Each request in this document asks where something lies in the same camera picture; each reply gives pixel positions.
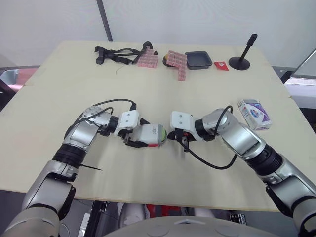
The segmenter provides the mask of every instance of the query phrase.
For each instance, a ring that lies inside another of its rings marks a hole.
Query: white box
[[[257,100],[242,99],[238,102],[238,107],[251,129],[262,130],[271,127],[272,121]]]

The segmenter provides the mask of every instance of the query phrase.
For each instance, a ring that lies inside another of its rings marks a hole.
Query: wooden table
[[[0,189],[26,192],[46,162],[60,147],[65,131],[77,116],[100,101],[127,98],[138,105],[141,116],[170,131],[173,110],[202,117],[228,104],[234,115],[242,98],[259,100],[273,121],[258,135],[285,155],[316,183],[316,136],[290,98],[273,69],[256,48],[247,55],[246,71],[187,70],[185,82],[177,70],[162,64],[168,50],[184,53],[205,50],[212,61],[228,62],[243,47],[159,45],[156,69],[106,60],[97,65],[94,47],[132,47],[140,43],[67,41],[52,55],[0,113]],[[113,102],[114,115],[129,109],[127,102]],[[227,164],[233,153],[217,137],[192,142],[190,147],[216,165]],[[174,141],[160,148],[135,149],[119,137],[99,136],[84,164],[103,171],[80,168],[74,182],[76,197],[108,201],[209,207],[243,210],[276,210],[265,185],[245,162],[237,159],[228,170],[215,170],[196,160]]]

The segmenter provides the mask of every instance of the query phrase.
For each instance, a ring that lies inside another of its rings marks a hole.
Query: pink packaged item
[[[146,52],[139,57],[138,66],[145,68],[156,68],[158,63],[158,55],[154,55],[154,50],[147,46]]]
[[[186,80],[187,56],[185,54],[177,53],[169,50],[167,54],[168,65],[178,68],[178,80]]]

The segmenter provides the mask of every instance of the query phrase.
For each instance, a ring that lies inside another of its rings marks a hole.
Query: red packet
[[[225,62],[214,62],[215,66],[219,70],[229,71]]]

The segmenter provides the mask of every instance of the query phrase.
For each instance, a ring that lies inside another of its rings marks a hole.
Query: black tray
[[[212,65],[212,60],[205,51],[186,52],[187,66],[191,70],[206,69]]]

